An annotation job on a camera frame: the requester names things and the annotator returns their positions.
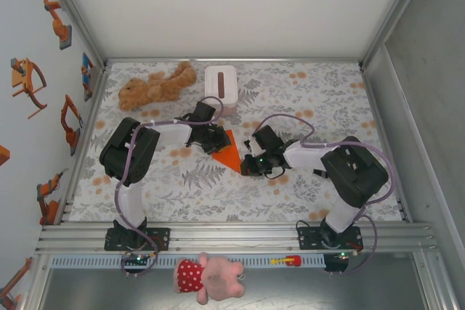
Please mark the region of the floral printed tablecloth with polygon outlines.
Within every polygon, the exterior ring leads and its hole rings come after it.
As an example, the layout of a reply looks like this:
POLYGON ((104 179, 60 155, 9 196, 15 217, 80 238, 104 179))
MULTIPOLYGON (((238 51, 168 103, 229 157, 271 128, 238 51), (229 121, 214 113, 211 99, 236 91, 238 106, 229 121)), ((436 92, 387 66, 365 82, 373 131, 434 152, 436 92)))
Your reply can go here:
MULTIPOLYGON (((115 186, 100 153, 126 116, 118 93, 132 78, 172 73, 175 62, 114 62, 96 117, 69 218, 112 221, 115 186)), ((241 153, 245 140, 265 122, 284 140, 338 142, 347 136, 381 142, 361 71, 355 63, 236 62, 238 103, 219 125, 233 132, 241 153)), ((250 178, 225 167, 198 146, 171 145, 157 152, 142 181, 150 221, 318 221, 332 208, 332 183, 308 168, 250 178)))

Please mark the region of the white tissue box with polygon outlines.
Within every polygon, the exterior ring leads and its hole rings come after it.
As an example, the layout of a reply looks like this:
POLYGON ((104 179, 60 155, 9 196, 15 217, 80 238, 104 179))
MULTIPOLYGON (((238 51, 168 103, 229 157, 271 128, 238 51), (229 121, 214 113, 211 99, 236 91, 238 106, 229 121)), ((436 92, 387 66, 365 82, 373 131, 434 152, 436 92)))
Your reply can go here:
POLYGON ((236 113, 238 103, 238 78, 232 65, 214 65, 205 69, 204 95, 209 97, 206 103, 214 107, 217 115, 221 110, 220 103, 211 96, 217 97, 223 104, 223 116, 236 113))

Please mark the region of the brown teddy bear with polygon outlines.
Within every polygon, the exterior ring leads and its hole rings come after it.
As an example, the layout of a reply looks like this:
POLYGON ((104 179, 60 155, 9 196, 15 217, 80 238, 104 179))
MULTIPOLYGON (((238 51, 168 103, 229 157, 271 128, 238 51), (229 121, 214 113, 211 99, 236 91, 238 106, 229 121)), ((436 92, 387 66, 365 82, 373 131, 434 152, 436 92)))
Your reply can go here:
POLYGON ((179 63, 168 78, 162 71, 150 73, 146 81, 132 78, 118 93, 119 109, 130 111, 154 102, 177 101, 181 91, 196 80, 197 74, 188 61, 179 63))

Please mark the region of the small red yellow tool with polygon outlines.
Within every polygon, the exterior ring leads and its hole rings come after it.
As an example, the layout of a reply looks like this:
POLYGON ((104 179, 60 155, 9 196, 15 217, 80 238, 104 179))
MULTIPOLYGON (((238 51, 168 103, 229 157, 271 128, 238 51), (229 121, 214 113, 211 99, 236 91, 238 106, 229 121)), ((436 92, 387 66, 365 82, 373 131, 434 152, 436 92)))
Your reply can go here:
POLYGON ((302 265, 302 258, 299 255, 285 256, 282 258, 271 258, 270 264, 299 267, 302 265))

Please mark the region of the pink plush toy polka dots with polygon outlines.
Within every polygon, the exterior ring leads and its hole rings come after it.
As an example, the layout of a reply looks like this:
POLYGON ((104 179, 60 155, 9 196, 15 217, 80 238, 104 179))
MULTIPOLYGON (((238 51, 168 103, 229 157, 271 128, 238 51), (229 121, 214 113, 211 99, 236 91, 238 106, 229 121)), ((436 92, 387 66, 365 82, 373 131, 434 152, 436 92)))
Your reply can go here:
POLYGON ((230 261, 224 256, 208 257, 201 253, 197 261, 181 258, 174 267, 174 292, 195 293, 200 305, 206 305, 210 299, 241 298, 245 294, 239 281, 243 272, 241 262, 230 261))

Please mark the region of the small circuit board with LED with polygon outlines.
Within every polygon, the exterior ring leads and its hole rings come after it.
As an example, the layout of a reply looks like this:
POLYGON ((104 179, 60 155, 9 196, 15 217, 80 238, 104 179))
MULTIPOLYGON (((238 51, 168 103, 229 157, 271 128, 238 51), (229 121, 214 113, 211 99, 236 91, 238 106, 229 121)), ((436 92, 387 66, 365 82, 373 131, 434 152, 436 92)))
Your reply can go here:
POLYGON ((126 253, 125 256, 122 258, 122 262, 124 265, 130 266, 146 266, 153 254, 141 254, 141 253, 126 253))
POLYGON ((347 260, 353 256, 358 256, 360 251, 358 250, 348 250, 348 251, 341 251, 341 250, 333 250, 329 253, 325 254, 325 257, 329 260, 347 260))

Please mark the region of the blue and orange sticker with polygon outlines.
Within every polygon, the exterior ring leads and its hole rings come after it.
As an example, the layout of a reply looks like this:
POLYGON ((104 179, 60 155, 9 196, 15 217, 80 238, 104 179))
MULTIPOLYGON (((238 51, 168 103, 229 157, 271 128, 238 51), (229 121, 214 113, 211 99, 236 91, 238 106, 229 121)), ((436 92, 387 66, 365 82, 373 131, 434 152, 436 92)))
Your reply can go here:
POLYGON ((84 88, 84 101, 87 102, 92 98, 94 91, 94 65, 88 55, 82 54, 81 80, 84 88))

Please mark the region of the orange curved robot sticker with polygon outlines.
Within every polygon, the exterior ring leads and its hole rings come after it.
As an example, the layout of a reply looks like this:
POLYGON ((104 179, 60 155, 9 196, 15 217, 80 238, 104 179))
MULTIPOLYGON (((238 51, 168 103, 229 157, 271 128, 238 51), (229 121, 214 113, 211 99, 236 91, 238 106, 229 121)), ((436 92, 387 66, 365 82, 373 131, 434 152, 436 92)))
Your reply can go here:
POLYGON ((20 87, 20 90, 13 93, 12 96, 16 97, 19 94, 26 94, 32 101, 36 107, 36 111, 28 116, 28 119, 31 119, 47 107, 47 104, 40 103, 36 98, 36 93, 47 87, 47 81, 38 65, 28 58, 18 60, 14 57, 10 60, 10 66, 12 69, 12 87, 20 87), (37 88, 33 85, 34 73, 39 77, 41 82, 41 85, 37 88))

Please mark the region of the aluminium rail beam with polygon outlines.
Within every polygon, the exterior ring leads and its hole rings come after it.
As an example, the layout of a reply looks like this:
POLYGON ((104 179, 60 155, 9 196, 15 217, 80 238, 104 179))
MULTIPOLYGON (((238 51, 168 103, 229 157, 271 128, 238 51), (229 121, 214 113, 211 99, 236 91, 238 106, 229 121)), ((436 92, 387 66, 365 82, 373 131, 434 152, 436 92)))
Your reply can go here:
MULTIPOLYGON (((167 254, 284 253, 299 249, 295 224, 288 222, 150 222, 150 228, 170 229, 167 254)), ((106 254, 108 222, 66 221, 42 229, 35 254, 106 254)), ((380 253, 436 252, 433 229, 403 221, 376 223, 380 253)))

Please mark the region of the thin aluminium cross rail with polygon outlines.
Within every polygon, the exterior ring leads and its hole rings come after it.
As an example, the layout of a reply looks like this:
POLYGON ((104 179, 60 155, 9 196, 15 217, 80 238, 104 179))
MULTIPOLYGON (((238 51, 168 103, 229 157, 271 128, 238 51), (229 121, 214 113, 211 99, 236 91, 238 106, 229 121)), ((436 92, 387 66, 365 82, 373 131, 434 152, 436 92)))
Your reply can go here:
POLYGON ((299 63, 359 63, 354 57, 111 57, 106 63, 123 62, 299 62, 299 63))

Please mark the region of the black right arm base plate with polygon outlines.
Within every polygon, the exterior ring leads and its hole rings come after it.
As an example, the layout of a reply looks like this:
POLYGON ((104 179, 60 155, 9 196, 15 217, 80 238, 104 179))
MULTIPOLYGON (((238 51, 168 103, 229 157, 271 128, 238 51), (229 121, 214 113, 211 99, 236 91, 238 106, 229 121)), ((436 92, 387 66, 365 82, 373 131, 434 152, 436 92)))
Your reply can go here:
POLYGON ((363 239, 359 227, 351 226, 337 234, 329 228, 298 227, 301 250, 362 250, 363 239))

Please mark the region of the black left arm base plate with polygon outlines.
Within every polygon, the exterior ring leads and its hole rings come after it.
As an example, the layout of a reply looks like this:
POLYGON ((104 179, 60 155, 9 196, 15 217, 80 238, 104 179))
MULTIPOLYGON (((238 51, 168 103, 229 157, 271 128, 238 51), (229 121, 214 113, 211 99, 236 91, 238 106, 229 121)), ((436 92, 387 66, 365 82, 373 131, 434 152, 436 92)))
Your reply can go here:
MULTIPOLYGON (((159 251, 169 249, 169 228, 147 228, 145 234, 156 244, 159 251)), ((104 250, 106 251, 138 251, 153 250, 153 245, 143 236, 125 228, 109 228, 105 234, 104 250)))

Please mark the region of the aluminium side rail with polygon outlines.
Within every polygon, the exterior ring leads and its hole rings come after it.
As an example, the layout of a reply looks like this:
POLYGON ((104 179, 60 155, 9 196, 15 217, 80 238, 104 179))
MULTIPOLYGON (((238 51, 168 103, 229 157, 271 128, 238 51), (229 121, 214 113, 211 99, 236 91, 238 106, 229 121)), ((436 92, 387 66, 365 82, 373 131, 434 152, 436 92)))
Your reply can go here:
POLYGON ((63 216, 67 215, 67 206, 73 205, 74 197, 76 196, 76 192, 78 191, 78 184, 81 178, 81 172, 84 168, 86 154, 89 150, 89 145, 94 130, 94 123, 96 121, 98 110, 100 108, 100 103, 102 101, 103 92, 105 91, 105 84, 107 79, 108 72, 104 68, 103 71, 99 74, 98 82, 96 85, 96 91, 94 93, 94 96, 92 97, 92 104, 89 109, 88 118, 86 119, 84 133, 81 136, 81 141, 77 149, 76 161, 74 163, 73 170, 70 175, 68 188, 60 201, 60 205, 57 210, 57 215, 54 220, 54 225, 60 225, 63 221, 68 220, 68 218, 64 219, 63 216))
POLYGON ((395 203, 395 210, 399 213, 401 219, 405 223, 411 223, 410 212, 408 209, 408 204, 405 202, 405 196, 403 192, 403 187, 400 183, 399 174, 397 171, 397 167, 395 164, 395 159, 393 158, 391 147, 389 146, 389 141, 386 135, 386 131, 384 129, 383 120, 381 117, 381 113, 379 111, 379 107, 377 104, 377 100, 375 94, 373 92, 373 88, 371 86, 371 82, 369 81, 365 71, 363 69, 360 70, 361 77, 363 79, 363 83, 365 84, 365 91, 367 94, 367 98, 369 104, 371 106, 374 124, 376 126, 377 134, 379 136, 379 143, 381 145, 381 149, 389 163, 392 167, 392 174, 395 181, 394 189, 391 192, 389 198, 385 198, 382 202, 376 203, 376 205, 387 205, 388 203, 395 203))

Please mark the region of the aluminium corner post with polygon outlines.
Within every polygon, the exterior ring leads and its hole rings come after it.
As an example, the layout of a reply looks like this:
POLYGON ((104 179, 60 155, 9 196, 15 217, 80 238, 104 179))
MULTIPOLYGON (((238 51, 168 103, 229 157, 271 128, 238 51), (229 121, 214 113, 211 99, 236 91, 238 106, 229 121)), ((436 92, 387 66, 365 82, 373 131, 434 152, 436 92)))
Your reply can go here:
POLYGON ((73 24, 77 27, 84 43, 96 59, 97 64, 104 68, 108 59, 86 21, 84 13, 78 5, 77 0, 59 0, 59 2, 65 5, 65 11, 68 13, 73 24))
POLYGON ((387 41, 390 33, 395 29, 395 26, 403 16, 403 13, 411 1, 412 0, 393 1, 392 5, 388 9, 387 14, 381 21, 379 29, 376 31, 373 40, 368 45, 366 53, 363 55, 361 61, 359 61, 359 66, 362 71, 364 71, 369 66, 379 48, 387 41))

